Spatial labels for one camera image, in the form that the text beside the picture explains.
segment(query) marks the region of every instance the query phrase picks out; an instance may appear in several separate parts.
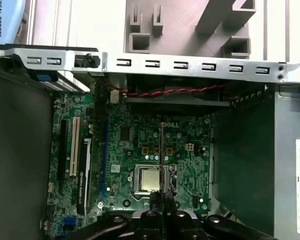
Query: pcie slot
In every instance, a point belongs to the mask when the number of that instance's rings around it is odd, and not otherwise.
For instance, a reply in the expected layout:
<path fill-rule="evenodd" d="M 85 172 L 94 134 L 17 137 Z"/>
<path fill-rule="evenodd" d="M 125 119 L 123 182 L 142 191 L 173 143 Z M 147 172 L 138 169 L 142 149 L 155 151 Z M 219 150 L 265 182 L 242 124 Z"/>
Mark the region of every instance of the pcie slot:
<path fill-rule="evenodd" d="M 79 116 L 75 116 L 72 122 L 72 144 L 70 156 L 70 176 L 77 176 L 78 155 L 80 154 L 82 121 Z"/>
<path fill-rule="evenodd" d="M 67 159 L 68 129 L 69 129 L 68 120 L 62 120 L 60 124 L 59 153 L 58 153 L 58 167 L 57 167 L 57 179 L 59 181 L 60 193 L 62 193 L 64 189 L 66 159 Z"/>
<path fill-rule="evenodd" d="M 91 138 L 85 138 L 79 160 L 79 176 L 78 176 L 78 196 L 76 204 L 76 212 L 79 215 L 87 215 L 90 211 L 88 205 L 89 194 L 89 173 L 90 173 L 90 161 L 91 161 Z"/>

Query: dell logo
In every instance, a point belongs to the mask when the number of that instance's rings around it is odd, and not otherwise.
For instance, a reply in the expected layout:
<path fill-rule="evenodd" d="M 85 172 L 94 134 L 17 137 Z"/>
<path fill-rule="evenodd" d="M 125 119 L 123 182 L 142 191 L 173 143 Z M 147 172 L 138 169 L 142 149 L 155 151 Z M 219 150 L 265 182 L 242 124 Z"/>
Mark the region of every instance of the dell logo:
<path fill-rule="evenodd" d="M 178 129 L 179 128 L 179 124 L 177 122 L 163 122 L 163 127 L 168 127 L 168 128 L 174 128 L 174 129 Z"/>

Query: motherboard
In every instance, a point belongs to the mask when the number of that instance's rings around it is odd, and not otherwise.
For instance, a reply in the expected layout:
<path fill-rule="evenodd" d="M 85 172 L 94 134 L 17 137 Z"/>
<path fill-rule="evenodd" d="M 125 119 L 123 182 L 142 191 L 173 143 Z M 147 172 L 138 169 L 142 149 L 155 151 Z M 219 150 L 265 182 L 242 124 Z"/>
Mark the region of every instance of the motherboard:
<path fill-rule="evenodd" d="M 208 214 L 209 116 L 132 114 L 124 98 L 106 102 L 104 118 L 97 108 L 90 94 L 55 98 L 45 236 L 62 239 L 104 213 L 148 210 L 161 158 L 162 189 L 174 190 L 176 207 Z"/>

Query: white connector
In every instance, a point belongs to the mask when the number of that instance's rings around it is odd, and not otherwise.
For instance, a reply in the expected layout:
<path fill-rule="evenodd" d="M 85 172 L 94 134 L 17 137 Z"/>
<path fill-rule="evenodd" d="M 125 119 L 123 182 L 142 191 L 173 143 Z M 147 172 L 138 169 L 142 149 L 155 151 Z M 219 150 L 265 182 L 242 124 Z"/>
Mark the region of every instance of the white connector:
<path fill-rule="evenodd" d="M 72 124 L 72 145 L 71 145 L 71 157 L 70 157 L 70 176 L 77 176 L 78 165 L 78 150 L 80 145 L 80 123 L 81 118 L 75 116 Z"/>

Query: cable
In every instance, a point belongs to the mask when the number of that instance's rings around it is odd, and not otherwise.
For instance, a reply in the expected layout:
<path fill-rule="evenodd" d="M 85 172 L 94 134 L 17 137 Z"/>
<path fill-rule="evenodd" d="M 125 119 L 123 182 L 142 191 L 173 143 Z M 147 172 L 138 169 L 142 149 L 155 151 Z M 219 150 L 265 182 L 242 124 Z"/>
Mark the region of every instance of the cable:
<path fill-rule="evenodd" d="M 179 88 L 179 89 L 170 89 L 170 90 L 155 91 L 155 92 L 132 93 L 132 92 L 128 92 L 127 89 L 118 88 L 107 82 L 104 82 L 103 84 L 107 87 L 118 90 L 120 93 L 127 94 L 129 97 L 139 97 L 139 98 L 154 97 L 157 95 L 166 95 L 166 94 L 171 94 L 171 93 L 182 93 L 182 92 L 186 92 L 186 93 L 199 92 L 200 93 L 200 92 L 205 92 L 205 91 L 211 90 L 211 89 L 223 88 L 227 85 L 227 84 L 222 84 L 222 85 L 206 86 L 203 88 Z"/>

